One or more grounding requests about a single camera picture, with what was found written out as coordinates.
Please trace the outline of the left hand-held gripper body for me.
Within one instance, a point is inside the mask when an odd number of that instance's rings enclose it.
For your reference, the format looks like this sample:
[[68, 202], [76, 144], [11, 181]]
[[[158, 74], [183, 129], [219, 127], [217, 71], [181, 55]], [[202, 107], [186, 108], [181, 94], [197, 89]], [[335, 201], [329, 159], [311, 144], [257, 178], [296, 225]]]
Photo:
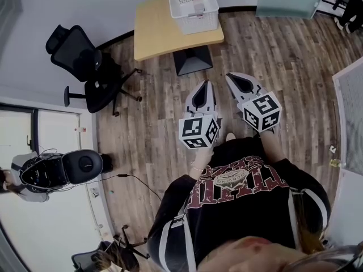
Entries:
[[213, 84], [198, 84], [185, 101], [184, 117], [179, 120], [179, 140], [190, 150], [212, 147], [220, 129]]

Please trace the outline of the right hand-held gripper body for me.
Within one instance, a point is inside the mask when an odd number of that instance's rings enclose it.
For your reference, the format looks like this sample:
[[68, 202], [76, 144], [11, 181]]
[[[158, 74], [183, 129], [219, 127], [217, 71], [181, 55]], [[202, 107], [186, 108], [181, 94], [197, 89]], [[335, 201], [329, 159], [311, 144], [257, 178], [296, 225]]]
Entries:
[[225, 79], [237, 101], [242, 120], [261, 133], [280, 123], [282, 106], [273, 92], [259, 81], [244, 73], [229, 72]]

